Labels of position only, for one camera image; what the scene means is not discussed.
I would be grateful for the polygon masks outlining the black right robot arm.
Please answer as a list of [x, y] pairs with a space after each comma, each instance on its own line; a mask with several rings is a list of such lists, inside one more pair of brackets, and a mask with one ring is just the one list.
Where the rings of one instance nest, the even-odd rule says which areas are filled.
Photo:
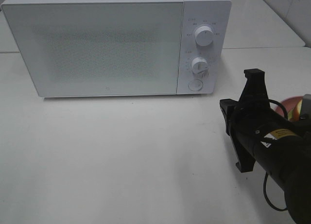
[[271, 108], [265, 73], [246, 69], [245, 87], [238, 101], [220, 100], [226, 133], [234, 146], [240, 172], [256, 163], [284, 192], [285, 210], [297, 224], [311, 221], [311, 120], [296, 122], [287, 112]]

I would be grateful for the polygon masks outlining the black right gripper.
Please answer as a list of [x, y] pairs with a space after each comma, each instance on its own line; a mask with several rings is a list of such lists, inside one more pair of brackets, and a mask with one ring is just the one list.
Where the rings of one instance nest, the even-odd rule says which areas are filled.
[[252, 146], [243, 144], [243, 142], [248, 139], [252, 142], [273, 142], [257, 134], [255, 125], [269, 115], [275, 114], [271, 109], [271, 103], [282, 107], [280, 102], [268, 98], [264, 71], [246, 69], [244, 75], [247, 81], [239, 100], [221, 99], [219, 101], [220, 110], [225, 119], [225, 131], [231, 138], [238, 159], [236, 167], [242, 173], [251, 172], [256, 162]]

